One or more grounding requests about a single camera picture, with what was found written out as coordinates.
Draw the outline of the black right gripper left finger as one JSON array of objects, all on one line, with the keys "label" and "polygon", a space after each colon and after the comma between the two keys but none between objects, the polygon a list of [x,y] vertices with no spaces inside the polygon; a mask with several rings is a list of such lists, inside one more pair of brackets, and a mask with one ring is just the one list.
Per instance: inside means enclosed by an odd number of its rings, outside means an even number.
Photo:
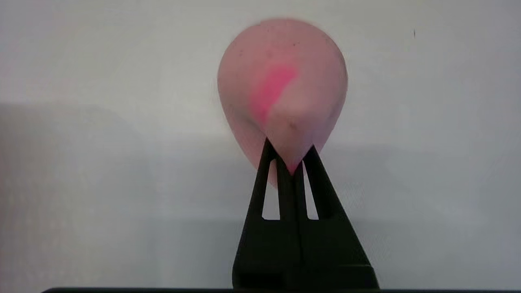
[{"label": "black right gripper left finger", "polygon": [[[279,219],[263,217],[270,165],[277,174]],[[280,290],[292,287],[301,263],[295,182],[282,158],[266,139],[256,173],[236,257],[232,285],[241,290]]]}]

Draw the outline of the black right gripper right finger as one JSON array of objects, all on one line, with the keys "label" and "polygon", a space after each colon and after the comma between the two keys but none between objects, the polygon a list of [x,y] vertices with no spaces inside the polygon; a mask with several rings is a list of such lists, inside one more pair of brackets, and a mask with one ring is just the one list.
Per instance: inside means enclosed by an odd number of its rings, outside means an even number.
[{"label": "black right gripper right finger", "polygon": [[318,215],[318,219],[305,215],[300,221],[302,273],[307,286],[378,290],[376,273],[314,146],[303,163]]}]

